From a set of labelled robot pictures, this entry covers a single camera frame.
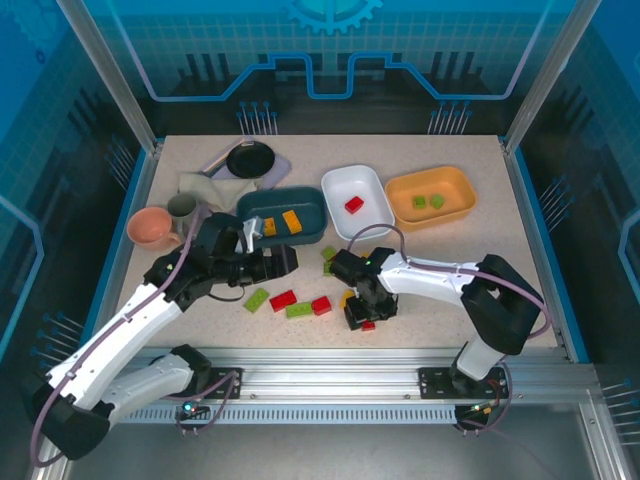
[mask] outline wire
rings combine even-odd
[[[62,452],[60,452],[57,455],[44,461],[40,460],[40,458],[38,457],[38,439],[40,437],[40,432],[42,431],[42,425],[44,424],[44,420],[49,414],[49,411],[51,410],[53,403],[58,398],[58,395],[60,395],[60,393],[67,386],[67,384],[75,378],[76,372],[82,368],[82,364],[113,332],[115,332],[123,324],[130,322],[136,313],[141,311],[143,308],[145,308],[147,305],[153,302],[156,298],[158,298],[167,289],[167,287],[171,284],[171,282],[173,282],[173,280],[178,275],[178,272],[182,268],[182,265],[184,264],[187,258],[187,253],[189,253],[189,248],[191,248],[191,242],[193,240],[193,235],[195,233],[195,226],[198,223],[198,220],[200,218],[201,210],[202,210],[202,207],[200,206],[196,209],[196,212],[194,214],[194,220],[191,223],[191,226],[189,227],[189,233],[187,234],[187,238],[185,239],[184,246],[182,248],[182,251],[180,252],[180,257],[178,258],[178,261],[176,262],[174,269],[171,271],[171,273],[169,274],[167,279],[164,281],[164,283],[160,286],[160,288],[154,291],[151,295],[149,295],[146,299],[144,299],[138,305],[133,307],[127,313],[122,315],[122,317],[120,317],[113,325],[111,325],[99,337],[97,337],[93,343],[89,344],[87,349],[78,357],[78,359],[71,366],[69,371],[60,381],[58,386],[53,389],[53,391],[51,392],[47,400],[44,402],[44,405],[42,406],[42,409],[40,410],[40,413],[36,417],[36,421],[33,425],[33,431],[31,432],[31,441],[29,443],[29,457],[31,458],[31,462],[36,467],[45,468],[50,465],[53,465],[55,462],[60,460],[63,455]]]
[[[471,275],[474,277],[483,278],[485,280],[489,280],[490,282],[496,283],[498,285],[502,285],[503,287],[506,287],[509,290],[512,290],[517,294],[521,295],[522,297],[526,298],[527,300],[529,300],[536,307],[538,307],[540,311],[544,314],[545,321],[542,327],[540,327],[535,332],[529,334],[529,336],[527,337],[527,340],[539,337],[540,335],[545,333],[547,330],[549,330],[549,328],[551,327],[553,323],[551,320],[551,313],[549,312],[549,309],[544,304],[544,302],[542,302],[538,297],[536,297],[535,295],[532,295],[530,292],[527,292],[525,289],[523,289],[518,285],[515,285],[495,275],[491,275],[490,273],[480,272],[478,270],[471,270],[468,268],[448,267],[444,265],[425,265],[421,263],[412,262],[409,259],[409,257],[407,257],[407,254],[405,253],[404,233],[402,233],[402,230],[400,230],[395,225],[391,225],[388,223],[374,223],[373,225],[369,225],[368,227],[363,228],[358,233],[356,233],[353,236],[353,238],[349,241],[349,244],[347,245],[347,251],[351,251],[351,248],[353,247],[353,244],[358,239],[358,237],[360,237],[364,232],[371,230],[372,228],[390,228],[391,230],[396,232],[400,236],[400,255],[402,256],[402,259],[407,263],[407,265],[411,267],[418,268],[420,270],[431,271],[431,272],[455,273],[457,275],[460,275],[460,274]]]
[[[543,302],[541,302],[537,297],[535,297],[531,293],[527,292],[526,290],[522,289],[518,285],[515,285],[515,284],[513,284],[511,282],[508,282],[508,281],[506,281],[506,280],[504,280],[504,279],[502,279],[500,277],[496,277],[495,275],[491,275],[491,274],[485,273],[485,272],[480,272],[480,271],[477,271],[477,270],[471,270],[471,269],[467,269],[467,268],[458,269],[458,268],[454,268],[454,267],[445,267],[445,266],[436,266],[436,265],[423,265],[423,264],[419,264],[419,263],[415,263],[415,262],[410,261],[409,258],[406,255],[406,253],[405,253],[405,237],[404,237],[404,233],[402,232],[402,230],[400,230],[395,225],[390,225],[390,224],[386,224],[386,223],[376,223],[376,224],[369,225],[368,227],[363,228],[362,230],[360,230],[358,233],[356,233],[353,236],[353,238],[351,239],[351,241],[347,245],[347,251],[351,250],[351,248],[353,247],[353,244],[358,239],[358,237],[360,237],[360,235],[362,235],[364,232],[366,232],[368,230],[371,230],[373,228],[390,228],[391,230],[395,231],[400,236],[400,255],[402,256],[402,259],[407,263],[407,265],[410,265],[410,266],[412,266],[414,268],[419,268],[421,270],[427,270],[427,271],[433,271],[433,272],[444,272],[444,273],[455,273],[455,274],[463,274],[463,275],[472,275],[472,276],[475,276],[475,277],[484,278],[485,280],[489,280],[491,282],[497,283],[498,285],[502,285],[503,287],[509,288],[510,290],[520,294],[521,296],[523,296],[524,298],[529,300],[536,307],[538,307],[540,309],[540,311],[544,314],[545,323],[540,329],[538,329],[537,331],[531,333],[527,337],[527,339],[538,337],[538,336],[542,335],[544,332],[546,332],[551,327],[551,325],[552,325],[551,314],[549,313],[549,309],[547,308],[547,306]],[[496,435],[501,436],[502,438],[515,443],[520,448],[522,448],[525,452],[527,452],[531,456],[531,458],[542,469],[544,469],[549,475],[551,475],[553,478],[556,478],[557,480],[561,480],[561,478],[546,463],[544,463],[535,453],[533,453],[533,451],[531,449],[529,449],[529,447],[527,447],[525,444],[523,444],[519,440],[515,439],[511,435],[508,435],[508,434],[506,434],[506,433],[504,433],[504,432],[502,432],[502,431],[500,431],[500,430],[498,430],[496,428],[504,420],[507,412],[509,411],[509,408],[511,407],[511,400],[513,398],[513,382],[512,382],[512,377],[511,377],[511,371],[509,370],[509,367],[507,366],[506,363],[502,362],[502,363],[500,363],[500,365],[503,366],[505,374],[507,376],[507,382],[508,382],[508,386],[509,386],[509,395],[507,396],[507,401],[505,403],[505,406],[502,409],[502,411],[500,412],[500,414],[498,415],[498,418],[496,418],[495,421],[493,423],[491,423],[491,425],[488,425],[488,426],[485,426],[485,425],[483,425],[483,424],[481,424],[479,422],[474,422],[473,420],[462,420],[462,422],[466,423],[468,425],[472,425],[472,426],[477,427],[479,429],[479,431],[481,431],[481,432],[493,432]],[[456,424],[455,426],[459,430],[462,429],[462,426],[459,425],[459,424]]]
[[[487,380],[487,383],[491,385],[491,387],[493,387],[493,391],[496,392],[495,402],[496,402],[496,407],[499,407],[500,406],[500,384],[492,378]]]
[[[190,397],[180,398],[180,400],[183,402],[188,402],[189,400],[199,400],[201,398],[206,397],[209,393],[213,392],[214,390],[220,388],[222,385],[224,385],[225,382],[229,382],[229,387],[227,387],[227,392],[224,395],[224,398],[222,400],[222,403],[220,404],[220,407],[218,407],[218,411],[215,413],[215,415],[211,418],[211,420],[209,420],[209,423],[207,423],[206,425],[203,425],[202,427],[193,427],[191,431],[194,434],[197,435],[197,432],[201,432],[211,428],[213,424],[218,421],[218,419],[220,418],[220,415],[222,415],[222,411],[224,410],[224,407],[227,405],[227,401],[229,400],[231,393],[233,392],[233,387],[235,387],[237,377],[238,377],[238,372],[236,372],[235,370],[232,370],[229,373],[227,373],[224,377],[222,377],[222,379],[220,379],[218,382],[216,382],[215,384],[207,388],[204,392],[191,395]],[[166,397],[166,398],[174,399],[179,397]],[[180,422],[180,417],[178,416],[176,416],[176,427],[181,429],[183,434],[189,431],[189,429],[184,428],[184,425]]]
[[[469,425],[473,425],[475,427],[479,427],[479,430],[481,432],[488,430],[488,428],[482,428],[484,427],[484,425],[482,425],[481,423],[478,422],[474,422],[473,420],[462,420],[464,423],[467,423]],[[518,445],[522,450],[524,450],[525,452],[527,452],[529,454],[529,456],[544,470],[546,471],[551,477],[555,478],[556,480],[562,480],[562,477],[560,477],[560,475],[558,475],[557,473],[555,473],[551,467],[549,467],[549,465],[547,465],[546,463],[544,463],[540,457],[538,457],[533,450],[531,450],[529,447],[527,447],[524,443],[522,443],[520,440],[518,440],[517,438],[515,438],[512,435],[509,435],[508,433],[503,432],[502,430],[492,430],[491,433],[494,433],[496,435],[498,435],[499,437],[504,438],[505,440],[514,443],[516,445]]]
[[[239,302],[244,298],[244,294],[245,294],[244,286],[240,285],[240,288],[242,288],[242,295],[240,295],[239,297],[234,297],[234,298],[218,297],[212,293],[207,293],[207,297],[213,298],[214,300],[218,300],[219,302],[228,302],[228,303]]]

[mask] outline orange tray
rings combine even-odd
[[[476,192],[462,170],[455,167],[432,168],[392,178],[384,191],[396,224],[405,232],[459,220],[476,206]],[[439,210],[429,204],[436,194],[444,197],[444,205]],[[413,207],[416,196],[425,198],[426,208]]]

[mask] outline black frying pan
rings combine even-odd
[[[226,165],[239,178],[258,178],[273,167],[276,155],[268,145],[248,141],[235,146],[227,155]]]

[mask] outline metal frame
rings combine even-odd
[[[138,142],[153,153],[156,137],[96,22],[82,0],[56,0]]]
[[[125,235],[125,225],[135,212],[145,206],[161,153],[162,144],[160,143],[156,146],[153,153],[142,152],[141,155],[144,155],[144,158],[138,160],[138,162],[142,162],[142,165],[136,167],[136,170],[140,168],[140,173],[138,176],[134,174],[132,183],[129,185],[129,191],[127,192],[127,196],[129,196],[131,190],[133,190],[131,202],[127,203],[127,198],[125,198],[122,207],[123,211],[120,213],[120,218],[118,219],[119,224],[122,221],[121,237],[116,238],[118,235],[118,227],[116,226],[116,232],[114,232],[114,238],[111,240],[107,259],[100,274],[96,294],[91,303],[85,331],[80,338],[80,343],[82,344],[91,338],[96,329],[96,325],[98,328],[101,327],[116,311],[118,299],[120,298],[120,290],[122,289],[122,281],[126,275],[129,259],[133,252],[133,244],[127,241]],[[111,251],[114,248],[115,255],[110,258],[109,255],[111,255]]]
[[[219,410],[183,422],[186,425],[208,423]],[[127,415],[118,423],[135,425],[174,425],[182,405],[151,405]],[[454,425],[454,405],[419,404],[242,404],[234,402],[220,413],[220,425]]]
[[[154,153],[156,141],[153,132],[84,4],[80,0],[58,0],[58,4],[138,141],[147,152]],[[554,317],[559,320],[559,331],[556,333],[564,338],[564,347],[567,349],[526,349],[523,355],[510,358],[508,365],[514,380],[514,405],[579,405],[599,475],[602,478],[627,479],[631,478],[631,474],[604,403],[595,369],[589,364],[572,364],[566,357],[568,353],[569,358],[575,361],[579,355],[567,325],[560,294],[553,282],[531,204],[527,200],[522,172],[514,157],[599,4],[600,0],[578,1],[507,134],[507,169],[545,298]],[[157,158],[147,158],[146,162],[148,165],[145,165],[136,187],[129,215],[144,204],[150,190]],[[115,311],[124,280],[123,266],[127,265],[130,254],[130,246],[122,242],[115,262],[119,267],[114,268],[109,276],[96,328]],[[152,358],[163,353],[166,353],[163,349],[143,349],[128,368],[145,366]],[[450,365],[457,349],[205,349],[204,353],[215,365],[245,369],[242,396],[234,402],[237,405],[282,405],[284,408],[293,408],[311,404],[378,404],[400,408],[407,405],[446,405],[446,402],[420,400],[416,370],[423,366]],[[45,440],[41,455],[48,457],[54,454],[54,450],[55,447]],[[36,470],[30,478],[62,478],[67,464],[63,460],[48,469]]]
[[[578,45],[589,23],[591,23],[591,18],[596,13],[601,1],[577,0],[576,6],[569,14],[562,31],[551,48],[551,52],[549,52],[526,98],[522,102],[520,110],[518,110],[509,127],[506,136],[508,154],[514,153],[520,145],[547,95],[549,95],[556,80],[567,66],[569,57],[576,45]]]
[[[536,265],[538,276],[540,277],[542,293],[544,294],[546,304],[549,306],[551,316],[556,322],[556,332],[559,335],[558,343],[567,349],[567,354],[572,362],[585,361],[586,352],[582,346],[582,339],[574,338],[572,329],[569,328],[567,313],[563,307],[559,287],[555,282],[551,262],[544,247],[542,233],[539,228],[540,224],[536,221],[534,205],[527,195],[524,175],[518,165],[516,152],[509,153],[505,150],[504,154],[507,172],[511,179],[518,210],[522,217],[522,224],[525,234],[527,235],[527,240],[529,241],[529,246],[531,247],[533,262]]]

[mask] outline gear logo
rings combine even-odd
[[[349,27],[360,28],[363,19],[373,18],[373,9],[382,7],[382,0],[285,0],[290,20],[313,33],[336,30],[347,33]]]
[[[37,48],[52,40],[58,30],[55,0],[0,0],[0,14],[11,14],[22,33]]]

